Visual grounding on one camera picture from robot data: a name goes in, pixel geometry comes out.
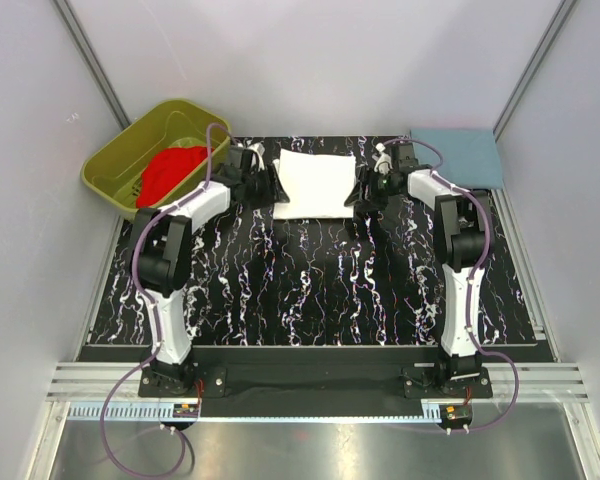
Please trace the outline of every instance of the marble patterned tablecloth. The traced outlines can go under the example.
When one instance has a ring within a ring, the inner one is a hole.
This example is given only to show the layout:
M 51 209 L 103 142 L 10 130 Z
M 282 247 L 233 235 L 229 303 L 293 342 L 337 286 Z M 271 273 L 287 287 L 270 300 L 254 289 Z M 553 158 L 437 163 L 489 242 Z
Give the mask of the marble patterned tablecloth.
M 383 137 L 254 138 L 265 160 L 281 148 L 354 154 L 362 164 Z M 394 197 L 354 220 L 273 221 L 273 208 L 230 209 L 196 232 L 186 286 L 187 331 L 200 345 L 416 345 L 444 319 L 432 213 Z M 480 301 L 485 343 L 535 343 L 497 212 Z M 125 223 L 89 344 L 150 342 L 147 314 L 124 261 Z

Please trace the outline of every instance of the floor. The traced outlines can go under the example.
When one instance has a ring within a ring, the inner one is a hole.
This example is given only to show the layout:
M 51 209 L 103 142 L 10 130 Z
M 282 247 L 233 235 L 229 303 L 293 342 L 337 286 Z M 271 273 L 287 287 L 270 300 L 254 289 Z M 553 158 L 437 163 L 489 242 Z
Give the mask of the floor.
M 475 423 L 497 413 L 493 405 L 477 405 Z M 584 480 L 560 405 L 521 404 L 511 415 L 492 430 L 450 438 L 424 425 L 199 423 L 185 431 L 195 465 L 187 453 L 173 478 Z M 163 432 L 144 435 L 151 427 L 111 422 L 107 432 L 125 465 L 158 474 L 181 449 Z M 106 460 L 97 422 L 69 421 L 51 479 L 122 478 L 130 477 Z
M 265 161 L 281 148 L 370 160 L 383 137 L 253 138 Z M 481 339 L 534 344 L 533 327 L 497 211 L 482 286 Z M 150 343 L 146 311 L 125 272 L 122 227 L 88 345 Z M 197 345 L 423 345 L 444 319 L 432 215 L 393 198 L 354 220 L 276 221 L 272 208 L 227 211 L 196 232 L 186 287 L 187 331 Z

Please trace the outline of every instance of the blue cloth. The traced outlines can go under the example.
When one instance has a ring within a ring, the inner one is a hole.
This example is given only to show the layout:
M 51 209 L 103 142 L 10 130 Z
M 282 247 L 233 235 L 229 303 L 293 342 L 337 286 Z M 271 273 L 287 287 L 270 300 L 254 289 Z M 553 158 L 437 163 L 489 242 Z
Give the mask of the blue cloth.
M 444 155 L 438 172 L 450 182 L 467 188 L 502 188 L 502 164 L 491 130 L 413 128 L 411 136 L 430 143 Z M 420 164 L 437 165 L 438 156 L 413 144 Z

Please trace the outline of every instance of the olive green plastic basket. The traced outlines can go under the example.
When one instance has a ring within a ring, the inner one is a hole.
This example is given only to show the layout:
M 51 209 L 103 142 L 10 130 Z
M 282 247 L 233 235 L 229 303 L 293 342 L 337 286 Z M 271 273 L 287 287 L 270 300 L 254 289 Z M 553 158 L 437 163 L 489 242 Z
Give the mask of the olive green plastic basket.
M 229 124 L 187 100 L 169 100 L 157 105 L 109 142 L 82 167 L 82 180 L 91 190 L 112 204 L 127 220 L 136 214 L 136 198 L 142 188 L 142 172 L 151 159 L 169 147 L 206 145 L 210 123 Z M 212 131 L 214 167 L 224 162 L 229 137 Z M 204 179 L 205 160 L 153 207 L 173 202 L 192 191 Z

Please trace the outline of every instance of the folded cloth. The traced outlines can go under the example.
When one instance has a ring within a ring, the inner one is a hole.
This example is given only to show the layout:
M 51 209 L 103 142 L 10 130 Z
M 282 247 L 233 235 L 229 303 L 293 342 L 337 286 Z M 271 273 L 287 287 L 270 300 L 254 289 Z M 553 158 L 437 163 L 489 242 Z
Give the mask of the folded cloth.
M 445 162 L 440 175 L 461 187 L 502 188 L 502 164 L 491 130 L 413 128 L 411 136 L 436 147 Z M 421 164 L 437 165 L 438 156 L 427 147 L 413 144 Z
M 290 202 L 275 204 L 274 220 L 353 218 L 344 202 L 356 181 L 355 157 L 282 150 L 278 176 Z
M 167 148 L 157 154 L 142 172 L 136 208 L 158 203 L 206 158 L 206 147 Z

